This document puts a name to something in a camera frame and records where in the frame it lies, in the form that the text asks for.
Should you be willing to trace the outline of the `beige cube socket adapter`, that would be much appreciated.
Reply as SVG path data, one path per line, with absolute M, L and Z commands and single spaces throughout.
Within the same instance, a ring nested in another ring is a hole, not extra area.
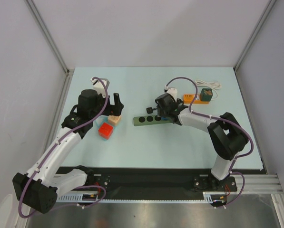
M 108 116 L 108 123 L 112 126 L 117 126 L 121 120 L 121 116 L 114 116 L 114 115 L 109 115 Z

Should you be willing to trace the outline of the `teal triangular power strip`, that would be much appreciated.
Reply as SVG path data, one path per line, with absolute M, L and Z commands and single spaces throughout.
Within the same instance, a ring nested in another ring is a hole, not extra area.
M 103 123 L 108 123 L 108 118 L 107 117 L 100 117 L 98 118 L 96 121 L 95 121 L 96 125 L 97 125 L 97 133 L 98 133 L 98 130 L 100 128 L 100 126 L 103 124 Z

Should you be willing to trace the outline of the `red cube socket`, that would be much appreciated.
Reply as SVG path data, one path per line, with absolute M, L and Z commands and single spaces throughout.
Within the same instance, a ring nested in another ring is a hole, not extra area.
M 98 134 L 102 138 L 108 140 L 111 137 L 113 131 L 114 127 L 112 125 L 109 125 L 108 123 L 103 123 L 98 130 Z

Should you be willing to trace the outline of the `dark green cube socket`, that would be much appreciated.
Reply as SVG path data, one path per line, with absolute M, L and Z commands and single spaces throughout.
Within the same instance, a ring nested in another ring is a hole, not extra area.
M 213 91 L 211 88 L 202 88 L 199 99 L 202 102 L 210 102 L 213 97 Z

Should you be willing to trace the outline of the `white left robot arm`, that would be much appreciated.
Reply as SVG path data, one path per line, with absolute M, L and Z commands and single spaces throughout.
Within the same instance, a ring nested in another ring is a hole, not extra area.
M 49 212 L 58 197 L 72 190 L 95 188 L 97 191 L 105 191 L 105 188 L 96 184 L 92 169 L 82 165 L 60 178 L 54 176 L 98 117 L 121 115 L 124 105 L 118 93 L 114 93 L 113 97 L 114 104 L 111 104 L 106 89 L 101 93 L 94 89 L 83 90 L 78 97 L 78 103 L 65 117 L 58 135 L 41 158 L 26 173 L 17 173 L 13 177 L 12 183 L 19 201 L 18 212 L 21 218 L 27 219 L 35 212 Z

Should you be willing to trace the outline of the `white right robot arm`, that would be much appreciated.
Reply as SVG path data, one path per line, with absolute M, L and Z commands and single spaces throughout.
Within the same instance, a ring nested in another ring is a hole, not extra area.
M 170 122 L 189 126 L 209 134 L 214 150 L 217 153 L 216 161 L 211 169 L 209 186 L 213 190 L 221 190 L 226 185 L 226 178 L 231 174 L 239 153 L 247 143 L 254 148 L 249 134 L 239 125 L 231 113 L 222 116 L 211 116 L 191 110 L 191 106 L 184 105 L 180 99 L 175 100 L 171 94 L 160 95 L 155 103 L 157 114 Z

